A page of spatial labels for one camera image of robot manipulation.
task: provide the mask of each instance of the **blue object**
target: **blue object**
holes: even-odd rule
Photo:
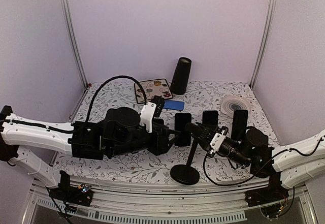
[[[164,109],[182,111],[184,110],[184,105],[185,103],[183,101],[167,100],[165,101]]]

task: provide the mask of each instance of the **patterned table surface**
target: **patterned table surface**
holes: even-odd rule
[[[100,83],[94,83],[82,102],[75,120],[85,119],[88,105]],[[201,122],[205,110],[219,111],[219,126],[230,128],[232,117],[222,114],[220,100],[227,95],[236,95],[249,100],[252,111],[249,114],[248,125],[269,136],[269,145],[277,146],[276,136],[248,84],[241,82],[189,82],[186,94],[176,95],[174,100],[184,101],[183,112],[192,114],[192,122]],[[109,108],[131,107],[140,111],[142,105],[136,103],[134,85],[130,82],[112,82],[106,85],[95,100],[90,121],[98,122],[104,119]],[[174,114],[177,111],[163,109],[161,118],[165,124],[174,128]],[[73,158],[59,153],[54,167],[66,171],[73,176],[87,177],[99,180],[124,181],[132,183],[172,184],[176,183],[170,177],[170,169],[177,164],[186,163],[190,146],[173,146],[168,153],[155,156],[147,150],[135,154],[115,156],[112,159],[104,157],[103,161]],[[192,166],[200,173],[200,182],[208,180],[203,174],[202,162],[206,152],[198,147]],[[233,170],[226,158],[216,156],[207,159],[207,172],[215,181],[230,182],[245,179],[249,176],[248,169]]]

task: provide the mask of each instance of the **floral tablecloth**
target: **floral tablecloth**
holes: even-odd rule
[[[82,102],[75,120],[83,121],[88,110],[90,100],[100,83],[94,83]],[[222,114],[220,100],[227,95],[236,95],[249,100],[252,111],[249,114],[248,125],[269,136],[269,144],[277,146],[276,136],[248,84],[241,82],[189,82],[186,94],[176,95],[174,100],[184,101],[183,112],[192,114],[192,122],[201,122],[202,112],[205,110],[219,111],[219,126],[231,127],[232,117]],[[109,108],[131,107],[140,111],[142,105],[136,103],[134,85],[130,82],[112,82],[106,85],[98,94],[90,121],[98,122],[104,119]],[[161,118],[165,124],[174,128],[174,114],[177,111],[162,110]],[[124,181],[132,183],[171,184],[176,183],[170,177],[170,169],[177,164],[186,163],[190,146],[173,146],[168,153],[155,156],[147,150],[135,154],[115,156],[112,159],[104,157],[103,161],[73,158],[59,153],[54,167],[66,171],[73,176],[87,177],[109,181]],[[192,166],[200,173],[200,182],[207,182],[202,169],[202,162],[206,152],[198,147]],[[226,158],[216,156],[208,159],[207,172],[215,181],[229,182],[245,179],[249,174],[248,169],[233,170]]]

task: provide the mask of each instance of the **black round base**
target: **black round base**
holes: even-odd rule
[[[176,165],[171,169],[171,177],[179,183],[185,185],[194,185],[200,179],[199,172],[193,167],[187,165]]]

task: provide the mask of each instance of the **black tumbler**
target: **black tumbler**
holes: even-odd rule
[[[191,70],[192,61],[186,57],[181,57],[178,60],[172,84],[171,92],[174,94],[185,94]]]

